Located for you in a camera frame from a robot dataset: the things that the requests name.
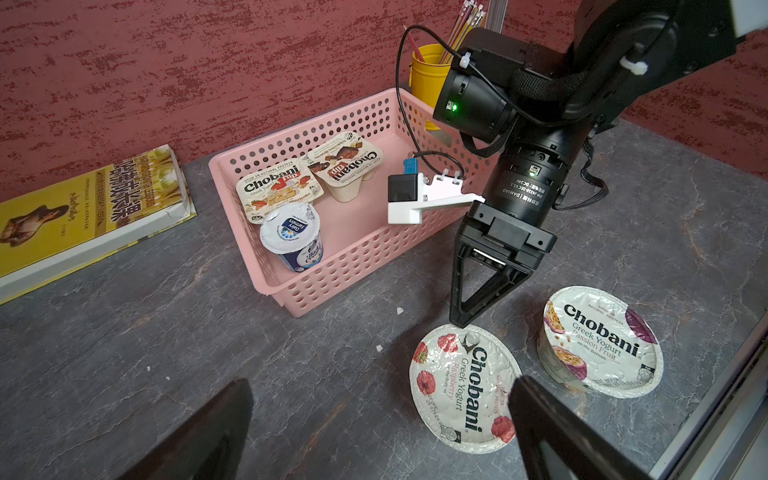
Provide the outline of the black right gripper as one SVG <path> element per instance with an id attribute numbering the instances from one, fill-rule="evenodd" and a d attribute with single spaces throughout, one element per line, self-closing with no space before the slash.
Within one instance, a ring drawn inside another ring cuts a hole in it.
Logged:
<path id="1" fill-rule="evenodd" d="M 583 128 L 519 128 L 508 140 L 459 229 L 453 261 L 449 321 L 467 327 L 521 286 L 556 237 L 541 229 L 561 195 L 585 141 Z M 479 263 L 490 276 L 469 294 L 464 267 Z"/>

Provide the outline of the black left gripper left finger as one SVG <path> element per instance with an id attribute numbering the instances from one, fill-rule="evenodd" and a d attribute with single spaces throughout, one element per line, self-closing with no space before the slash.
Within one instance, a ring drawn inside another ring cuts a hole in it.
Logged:
<path id="1" fill-rule="evenodd" d="M 253 395 L 249 382 L 230 382 L 122 479 L 233 479 L 245 447 Z"/>

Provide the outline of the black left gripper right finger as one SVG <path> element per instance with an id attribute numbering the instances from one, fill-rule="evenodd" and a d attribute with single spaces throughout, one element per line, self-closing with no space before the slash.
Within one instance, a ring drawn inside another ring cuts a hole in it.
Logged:
<path id="1" fill-rule="evenodd" d="M 529 479 L 647 479 L 530 376 L 517 378 L 508 406 Z"/>

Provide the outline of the Chobani raspberry yogurt tub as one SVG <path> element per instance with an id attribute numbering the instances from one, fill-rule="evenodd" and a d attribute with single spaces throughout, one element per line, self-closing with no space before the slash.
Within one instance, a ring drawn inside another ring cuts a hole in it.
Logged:
<path id="1" fill-rule="evenodd" d="M 427 428 L 451 448 L 488 454 L 516 436 L 508 398 L 521 369 L 490 332 L 442 325 L 417 345 L 409 385 Z"/>

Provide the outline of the Chobani Flip chocolate yogurt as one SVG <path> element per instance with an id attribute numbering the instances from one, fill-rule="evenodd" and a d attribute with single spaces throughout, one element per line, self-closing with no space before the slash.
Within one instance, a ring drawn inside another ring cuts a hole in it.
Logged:
<path id="1" fill-rule="evenodd" d="M 304 156 L 312 173 L 339 202 L 355 199 L 384 161 L 383 151 L 353 131 L 337 134 Z"/>

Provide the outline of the small Dairy Farmers yogurt cup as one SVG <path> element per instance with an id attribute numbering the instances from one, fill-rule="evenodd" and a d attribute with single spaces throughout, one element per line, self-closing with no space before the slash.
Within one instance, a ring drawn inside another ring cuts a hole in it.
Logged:
<path id="1" fill-rule="evenodd" d="M 260 240 L 288 269 L 303 272 L 317 265 L 324 255 L 320 226 L 319 214 L 310 203 L 290 203 L 267 215 L 260 228 Z"/>

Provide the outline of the Chobani Flip strawberry yogurt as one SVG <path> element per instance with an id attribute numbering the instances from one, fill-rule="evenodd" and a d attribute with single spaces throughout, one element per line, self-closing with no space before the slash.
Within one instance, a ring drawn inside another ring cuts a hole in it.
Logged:
<path id="1" fill-rule="evenodd" d="M 319 180 L 301 159 L 289 159 L 246 175 L 238 181 L 236 192 L 246 220 L 255 225 L 284 205 L 312 203 L 324 195 Z"/>

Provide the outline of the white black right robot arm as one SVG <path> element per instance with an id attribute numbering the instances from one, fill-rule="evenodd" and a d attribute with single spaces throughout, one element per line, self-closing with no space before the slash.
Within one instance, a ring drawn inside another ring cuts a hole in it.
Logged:
<path id="1" fill-rule="evenodd" d="M 524 283 L 556 238 L 568 173 L 637 98 L 723 60 L 767 25 L 763 1 L 585 1 L 563 53 L 487 29 L 455 54 L 434 107 L 497 163 L 458 231 L 450 320 L 469 325 Z"/>

